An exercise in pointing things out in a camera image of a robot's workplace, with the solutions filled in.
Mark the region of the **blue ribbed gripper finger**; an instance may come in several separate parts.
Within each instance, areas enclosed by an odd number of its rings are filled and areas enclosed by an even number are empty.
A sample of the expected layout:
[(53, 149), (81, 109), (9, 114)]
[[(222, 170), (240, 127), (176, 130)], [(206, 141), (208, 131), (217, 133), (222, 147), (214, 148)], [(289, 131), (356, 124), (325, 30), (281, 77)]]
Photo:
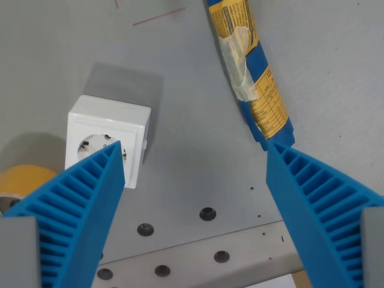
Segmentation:
[(337, 169), (270, 141), (266, 183), (313, 287), (363, 287), (361, 215), (383, 197)]
[(42, 287), (91, 287), (124, 185), (117, 141), (56, 175), (4, 214), (37, 222)]

